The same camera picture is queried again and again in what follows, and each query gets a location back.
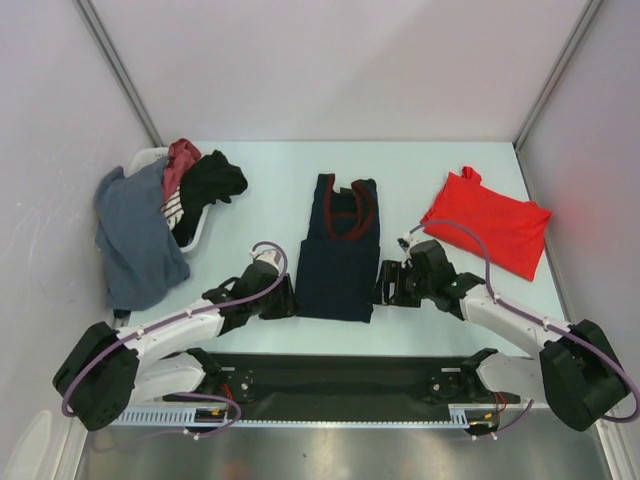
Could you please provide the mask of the aluminium corner post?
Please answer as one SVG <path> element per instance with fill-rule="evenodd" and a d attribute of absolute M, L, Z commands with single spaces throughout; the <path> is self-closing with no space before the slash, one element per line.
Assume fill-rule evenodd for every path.
<path fill-rule="evenodd" d="M 547 75 L 541 91 L 537 95 L 532 107 L 527 113 L 525 120 L 515 136 L 513 147 L 517 154 L 519 154 L 524 147 L 536 123 L 543 114 L 555 90 L 568 71 L 571 62 L 581 48 L 606 4 L 607 1 L 605 0 L 589 0 L 586 2 L 576 24 L 564 43 L 558 58 L 554 62 L 550 73 Z"/>
<path fill-rule="evenodd" d="M 103 22 L 96 6 L 90 0 L 73 0 L 72 4 L 83 20 L 89 34 L 93 38 L 99 53 L 111 71 L 127 104 L 140 124 L 148 141 L 154 147 L 161 147 L 164 142 L 155 126 L 145 102 L 137 89 L 111 35 Z"/>

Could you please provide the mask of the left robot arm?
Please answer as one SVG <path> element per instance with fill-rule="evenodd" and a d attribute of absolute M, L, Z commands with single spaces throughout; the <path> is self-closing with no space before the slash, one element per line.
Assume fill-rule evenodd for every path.
<path fill-rule="evenodd" d="M 181 312 L 133 328 L 90 326 L 53 378 L 61 410 L 89 431 L 127 408 L 155 400 L 219 401 L 220 366 L 200 343 L 258 316 L 287 317 L 292 290 L 286 261 L 262 252 L 244 270 Z"/>

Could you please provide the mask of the navy tank top red trim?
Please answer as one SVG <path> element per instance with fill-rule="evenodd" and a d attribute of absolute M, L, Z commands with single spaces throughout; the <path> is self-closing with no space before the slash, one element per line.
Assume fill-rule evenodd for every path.
<path fill-rule="evenodd" d="M 317 177 L 296 272 L 299 315 L 368 323 L 380 259 L 377 184 L 358 179 L 336 191 L 334 183 L 333 173 Z"/>

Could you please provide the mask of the striped white black tank top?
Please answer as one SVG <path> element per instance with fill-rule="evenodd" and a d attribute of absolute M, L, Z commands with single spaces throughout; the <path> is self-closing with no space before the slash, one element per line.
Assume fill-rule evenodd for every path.
<path fill-rule="evenodd" d="M 169 196 L 161 208 L 166 223 L 170 231 L 173 231 L 184 215 L 184 208 L 181 202 L 181 188 L 177 186 L 176 190 Z"/>

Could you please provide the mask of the maroon tank top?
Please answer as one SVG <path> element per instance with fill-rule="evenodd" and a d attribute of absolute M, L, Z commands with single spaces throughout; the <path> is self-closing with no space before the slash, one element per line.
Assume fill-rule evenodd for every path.
<path fill-rule="evenodd" d="M 188 139 L 181 138 L 169 146 L 162 179 L 164 202 L 175 193 L 183 176 L 201 157 L 200 150 Z"/>

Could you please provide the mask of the white plastic laundry bin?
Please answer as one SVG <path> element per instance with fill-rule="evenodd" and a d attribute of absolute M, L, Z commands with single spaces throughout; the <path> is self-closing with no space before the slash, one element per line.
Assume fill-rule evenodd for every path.
<path fill-rule="evenodd" d="M 167 155 L 167 147 L 144 148 L 134 155 L 129 166 L 125 169 L 125 175 L 131 176 L 147 165 L 153 164 L 159 158 L 165 157 Z M 185 256 L 190 256 L 196 251 L 205 227 L 209 209 L 209 205 L 203 207 L 193 236 L 191 237 L 189 243 L 181 248 L 181 251 Z"/>

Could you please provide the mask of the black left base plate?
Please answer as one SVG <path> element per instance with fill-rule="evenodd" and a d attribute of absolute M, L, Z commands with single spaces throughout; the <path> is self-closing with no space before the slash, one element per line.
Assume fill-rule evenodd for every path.
<path fill-rule="evenodd" d="M 170 359 L 180 358 L 186 364 L 185 374 L 161 397 L 165 402 L 213 402 L 213 397 L 246 403 L 251 397 L 253 373 L 248 367 L 234 364 L 235 357 L 199 348 L 191 348 Z"/>

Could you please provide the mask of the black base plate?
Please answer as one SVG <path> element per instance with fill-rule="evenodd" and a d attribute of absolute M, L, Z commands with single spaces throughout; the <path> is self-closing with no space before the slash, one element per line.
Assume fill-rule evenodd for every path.
<path fill-rule="evenodd" d="M 477 397 L 473 377 L 461 369 L 445 368 L 432 372 L 427 386 L 432 404 L 469 403 Z"/>
<path fill-rule="evenodd" d="M 213 402 L 213 397 L 246 403 L 251 397 L 253 373 L 248 367 L 234 364 L 235 357 L 199 348 L 191 348 L 170 359 L 180 358 L 186 364 L 185 374 L 161 397 L 165 402 Z"/>

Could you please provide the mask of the left aluminium corner post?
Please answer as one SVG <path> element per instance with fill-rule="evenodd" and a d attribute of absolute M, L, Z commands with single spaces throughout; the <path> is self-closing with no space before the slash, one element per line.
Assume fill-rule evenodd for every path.
<path fill-rule="evenodd" d="M 83 20 L 89 34 L 93 38 L 99 53 L 111 71 L 127 104 L 140 124 L 148 141 L 154 147 L 161 147 L 164 142 L 155 126 L 145 102 L 137 89 L 111 35 L 103 22 L 96 6 L 90 0 L 73 0 L 72 4 Z"/>

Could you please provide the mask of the right aluminium corner post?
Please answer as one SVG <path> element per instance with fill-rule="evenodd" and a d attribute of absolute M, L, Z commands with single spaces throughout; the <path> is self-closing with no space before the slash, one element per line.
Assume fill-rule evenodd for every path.
<path fill-rule="evenodd" d="M 541 91 L 537 95 L 532 107 L 527 113 L 525 120 L 515 136 L 513 147 L 517 154 L 519 154 L 524 147 L 536 123 L 543 114 L 555 90 L 568 71 L 571 62 L 581 48 L 606 4 L 607 1 L 605 0 L 589 0 L 586 2 L 576 24 L 564 43 L 558 58 L 554 62 L 550 73 L 547 75 Z"/>

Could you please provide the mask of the grey-blue tank top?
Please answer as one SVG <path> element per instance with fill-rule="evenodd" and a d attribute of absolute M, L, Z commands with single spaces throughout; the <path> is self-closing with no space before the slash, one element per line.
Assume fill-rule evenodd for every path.
<path fill-rule="evenodd" d="M 95 243 L 107 285 L 107 307 L 146 310 L 187 280 L 190 267 L 161 211 L 167 160 L 160 158 L 127 176 L 121 166 L 99 183 Z"/>

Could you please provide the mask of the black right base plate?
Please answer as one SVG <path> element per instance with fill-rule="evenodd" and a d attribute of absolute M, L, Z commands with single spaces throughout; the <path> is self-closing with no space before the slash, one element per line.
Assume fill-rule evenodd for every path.
<path fill-rule="evenodd" d="M 432 372 L 427 386 L 432 404 L 469 403 L 477 397 L 473 377 L 461 369 L 445 368 Z"/>

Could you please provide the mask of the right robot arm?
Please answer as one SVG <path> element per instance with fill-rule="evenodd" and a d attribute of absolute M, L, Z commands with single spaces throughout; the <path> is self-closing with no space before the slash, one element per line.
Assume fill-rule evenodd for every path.
<path fill-rule="evenodd" d="M 584 431 L 599 420 L 615 422 L 611 410 L 639 389 L 621 366 L 604 331 L 545 317 L 500 296 L 491 275 L 459 273 L 436 240 L 399 241 L 402 261 L 385 260 L 376 281 L 378 305 L 418 308 L 429 300 L 457 319 L 493 332 L 521 350 L 510 356 L 485 348 L 465 362 L 463 393 L 484 401 L 510 393 L 546 404 L 566 426 Z"/>

